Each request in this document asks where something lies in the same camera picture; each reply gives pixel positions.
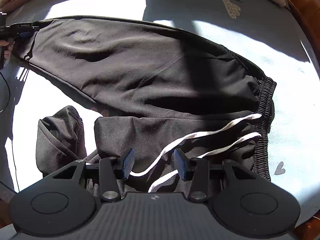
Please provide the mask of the person's hand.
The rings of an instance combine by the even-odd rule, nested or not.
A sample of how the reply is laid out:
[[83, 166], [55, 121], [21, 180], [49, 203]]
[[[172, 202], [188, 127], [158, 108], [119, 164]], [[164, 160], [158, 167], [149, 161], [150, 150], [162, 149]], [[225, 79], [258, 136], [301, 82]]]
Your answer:
[[1, 46], [1, 69], [9, 62], [11, 57], [11, 52], [14, 48], [15, 41], [13, 38], [8, 38], [7, 40], [0, 40]]

